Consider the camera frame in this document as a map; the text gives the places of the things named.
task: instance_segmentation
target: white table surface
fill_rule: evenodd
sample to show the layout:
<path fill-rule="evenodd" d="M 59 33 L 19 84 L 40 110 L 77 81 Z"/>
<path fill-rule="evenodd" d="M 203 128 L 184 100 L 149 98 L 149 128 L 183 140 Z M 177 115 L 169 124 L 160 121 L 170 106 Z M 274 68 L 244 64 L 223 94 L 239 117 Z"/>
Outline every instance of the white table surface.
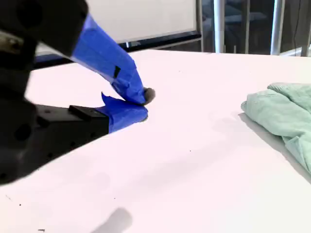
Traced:
<path fill-rule="evenodd" d="M 149 118 L 0 187 L 1 233 L 310 231 L 311 179 L 280 139 L 240 109 L 272 82 L 311 82 L 311 59 L 146 50 Z M 35 103 L 97 107 L 101 76 L 70 64 L 34 71 Z"/>

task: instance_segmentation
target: cable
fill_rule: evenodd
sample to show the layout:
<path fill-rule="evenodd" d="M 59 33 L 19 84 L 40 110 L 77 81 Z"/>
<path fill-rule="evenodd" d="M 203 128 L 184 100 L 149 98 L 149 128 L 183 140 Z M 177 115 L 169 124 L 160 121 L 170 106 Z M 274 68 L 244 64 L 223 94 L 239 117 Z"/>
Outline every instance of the cable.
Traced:
<path fill-rule="evenodd" d="M 297 35 L 297 29 L 298 29 L 298 23 L 299 23 L 300 7 L 301 7 L 301 0 L 299 0 L 297 23 L 296 23 L 295 33 L 294 33 L 295 57 L 297 56 L 296 35 Z"/>

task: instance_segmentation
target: blue tape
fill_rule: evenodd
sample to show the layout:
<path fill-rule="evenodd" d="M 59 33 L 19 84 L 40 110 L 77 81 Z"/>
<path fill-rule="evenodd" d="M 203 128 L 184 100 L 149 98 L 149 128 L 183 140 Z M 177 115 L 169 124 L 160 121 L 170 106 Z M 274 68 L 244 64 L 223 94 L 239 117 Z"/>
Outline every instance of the blue tape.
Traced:
<path fill-rule="evenodd" d="M 90 15 L 86 18 L 71 59 L 101 74 L 126 101 L 137 104 L 146 102 L 134 60 Z"/>
<path fill-rule="evenodd" d="M 105 96 L 103 93 L 102 98 L 105 106 L 96 110 L 109 117 L 109 133 L 142 122 L 148 116 L 148 110 L 144 106 Z"/>

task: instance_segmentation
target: whiteboard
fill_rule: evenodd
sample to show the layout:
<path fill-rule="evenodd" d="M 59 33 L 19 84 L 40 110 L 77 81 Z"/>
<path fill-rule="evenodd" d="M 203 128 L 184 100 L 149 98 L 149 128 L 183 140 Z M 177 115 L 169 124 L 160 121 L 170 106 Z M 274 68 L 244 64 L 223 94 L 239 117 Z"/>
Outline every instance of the whiteboard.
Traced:
<path fill-rule="evenodd" d="M 86 0 L 117 43 L 196 30 L 196 0 Z"/>

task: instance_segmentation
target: mint green towel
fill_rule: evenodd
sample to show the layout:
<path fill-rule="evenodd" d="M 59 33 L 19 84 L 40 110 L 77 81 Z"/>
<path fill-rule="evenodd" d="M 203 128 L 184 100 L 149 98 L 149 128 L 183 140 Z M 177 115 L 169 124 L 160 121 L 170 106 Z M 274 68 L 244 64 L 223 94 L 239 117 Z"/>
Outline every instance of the mint green towel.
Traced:
<path fill-rule="evenodd" d="M 276 83 L 268 88 L 248 95 L 242 109 L 270 133 L 281 136 L 285 147 L 311 173 L 310 86 Z"/>
<path fill-rule="evenodd" d="M 311 85 L 295 83 L 273 83 L 268 89 L 274 90 L 311 113 Z"/>

